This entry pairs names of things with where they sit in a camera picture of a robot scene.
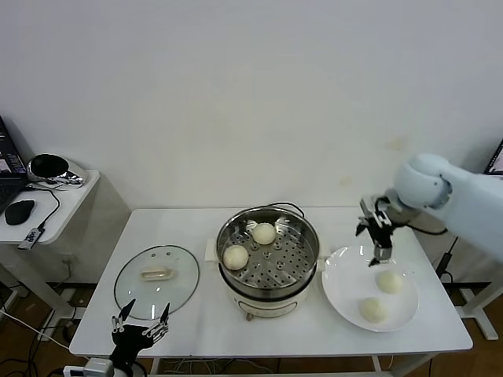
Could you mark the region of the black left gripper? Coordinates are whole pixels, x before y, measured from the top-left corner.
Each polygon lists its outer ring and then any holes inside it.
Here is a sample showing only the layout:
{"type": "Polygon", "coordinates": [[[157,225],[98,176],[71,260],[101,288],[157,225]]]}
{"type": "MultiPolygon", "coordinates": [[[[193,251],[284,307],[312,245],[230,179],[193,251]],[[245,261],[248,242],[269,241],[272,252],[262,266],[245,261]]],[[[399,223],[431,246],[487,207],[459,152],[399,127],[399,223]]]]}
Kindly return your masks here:
{"type": "Polygon", "coordinates": [[[167,303],[159,321],[151,327],[124,324],[134,307],[133,298],[116,316],[112,316],[112,341],[115,345],[111,361],[115,366],[131,366],[142,350],[153,346],[153,339],[161,339],[169,331],[168,321],[171,304],[167,303]]]}

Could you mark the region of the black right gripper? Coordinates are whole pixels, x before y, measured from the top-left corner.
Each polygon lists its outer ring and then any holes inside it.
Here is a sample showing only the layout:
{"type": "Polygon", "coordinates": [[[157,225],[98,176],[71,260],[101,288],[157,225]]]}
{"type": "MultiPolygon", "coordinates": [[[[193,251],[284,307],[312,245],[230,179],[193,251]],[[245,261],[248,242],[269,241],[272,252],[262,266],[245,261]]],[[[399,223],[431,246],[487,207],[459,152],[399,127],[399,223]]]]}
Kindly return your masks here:
{"type": "Polygon", "coordinates": [[[359,236],[364,231],[369,232],[374,243],[373,258],[370,260],[368,267],[387,263],[391,259],[392,241],[391,236],[395,230],[392,221],[389,218],[365,218],[360,217],[359,223],[355,231],[355,235],[359,236]]]}

